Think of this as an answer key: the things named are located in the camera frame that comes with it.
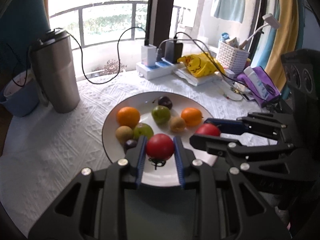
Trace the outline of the red tomato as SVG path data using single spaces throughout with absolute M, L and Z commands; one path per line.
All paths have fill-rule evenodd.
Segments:
M 195 131 L 195 134 L 219 137 L 221 135 L 221 131 L 213 124 L 204 123 Z
M 175 151 L 173 140 L 163 133 L 152 136 L 146 144 L 146 154 L 151 159 L 168 160 Z

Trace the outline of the green apple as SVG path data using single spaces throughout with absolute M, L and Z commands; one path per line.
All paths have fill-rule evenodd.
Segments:
M 146 136 L 148 139 L 150 139 L 154 135 L 153 129 L 151 126 L 145 123 L 139 123 L 134 129 L 133 129 L 133 138 L 135 140 L 138 140 L 141 136 Z
M 162 106 L 162 105 L 156 106 L 152 110 L 151 115 L 152 115 L 155 123 L 158 125 L 166 124 L 171 118 L 170 109 L 168 109 L 168 107 Z

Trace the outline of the small orange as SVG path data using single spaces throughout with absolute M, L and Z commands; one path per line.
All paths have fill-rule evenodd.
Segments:
M 203 116 L 199 109 L 189 107 L 181 112 L 181 118 L 188 127 L 195 127 L 202 122 Z

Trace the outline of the brown kiwi fruit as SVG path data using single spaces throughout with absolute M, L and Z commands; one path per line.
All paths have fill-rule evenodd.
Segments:
M 125 144 L 130 139 L 133 139 L 133 129 L 129 126 L 120 126 L 115 132 L 116 138 L 120 144 Z

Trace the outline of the white lotion tube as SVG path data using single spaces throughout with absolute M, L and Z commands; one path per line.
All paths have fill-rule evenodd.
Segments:
M 248 78 L 248 86 L 253 86 L 259 96 L 266 100 L 268 97 L 268 92 L 256 72 L 251 67 L 247 67 L 244 69 L 244 74 Z

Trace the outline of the large orange on plate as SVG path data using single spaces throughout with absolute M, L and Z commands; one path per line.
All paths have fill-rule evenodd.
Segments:
M 120 126 L 135 128 L 140 121 L 140 112 L 134 107 L 123 107 L 116 113 L 116 120 Z

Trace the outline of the green apple on plate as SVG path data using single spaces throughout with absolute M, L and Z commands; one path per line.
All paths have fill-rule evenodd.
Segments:
M 162 106 L 162 105 L 156 106 L 152 110 L 151 115 L 152 115 L 155 123 L 158 125 L 166 124 L 171 118 L 170 109 L 168 109 L 168 107 Z

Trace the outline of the dark purple plum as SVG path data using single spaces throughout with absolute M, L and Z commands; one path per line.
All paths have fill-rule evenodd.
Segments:
M 172 101 L 167 96 L 160 96 L 159 98 L 156 98 L 155 100 L 153 100 L 152 103 L 155 103 L 155 102 L 157 102 L 157 104 L 160 106 L 167 107 L 168 109 L 172 109 L 173 107 Z

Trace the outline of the white woven basket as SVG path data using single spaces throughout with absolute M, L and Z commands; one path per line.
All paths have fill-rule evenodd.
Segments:
M 216 59 L 223 68 L 230 69 L 234 74 L 238 75 L 244 70 L 248 57 L 249 52 L 219 42 Z

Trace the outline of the white power strip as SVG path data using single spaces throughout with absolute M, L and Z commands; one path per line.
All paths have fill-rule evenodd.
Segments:
M 138 63 L 136 64 L 136 71 L 140 77 L 143 77 L 146 80 L 153 80 L 159 77 L 170 75 L 175 70 L 183 67 L 184 64 L 182 63 L 173 64 L 167 61 L 165 58 L 162 58 L 161 61 L 156 62 L 156 64 L 151 67 L 146 67 L 144 64 Z

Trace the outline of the white charger adapter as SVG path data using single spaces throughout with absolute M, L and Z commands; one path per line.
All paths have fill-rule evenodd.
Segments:
M 146 67 L 152 67 L 156 64 L 157 47 L 154 45 L 143 45 L 141 48 L 141 61 Z

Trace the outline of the yellow curtain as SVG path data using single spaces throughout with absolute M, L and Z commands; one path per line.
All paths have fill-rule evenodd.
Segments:
M 294 51 L 296 47 L 299 13 L 298 0 L 279 0 L 279 4 L 280 28 L 276 32 L 265 71 L 278 90 L 282 90 L 286 83 L 286 76 L 281 62 L 281 55 Z

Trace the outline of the blue bowl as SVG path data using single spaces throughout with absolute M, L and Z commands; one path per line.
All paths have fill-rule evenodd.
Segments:
M 13 116 L 26 116 L 38 104 L 37 83 L 31 70 L 18 74 L 1 91 L 1 105 Z

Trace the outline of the light blue hanging towel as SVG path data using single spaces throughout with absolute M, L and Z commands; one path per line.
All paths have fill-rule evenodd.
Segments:
M 213 0 L 210 15 L 227 21 L 242 23 L 246 0 Z

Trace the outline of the stainless steel tumbler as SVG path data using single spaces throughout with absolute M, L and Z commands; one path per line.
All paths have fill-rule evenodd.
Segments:
M 65 29 L 50 29 L 29 47 L 28 57 L 40 102 L 46 107 L 52 104 L 58 113 L 74 110 L 80 95 L 71 35 Z

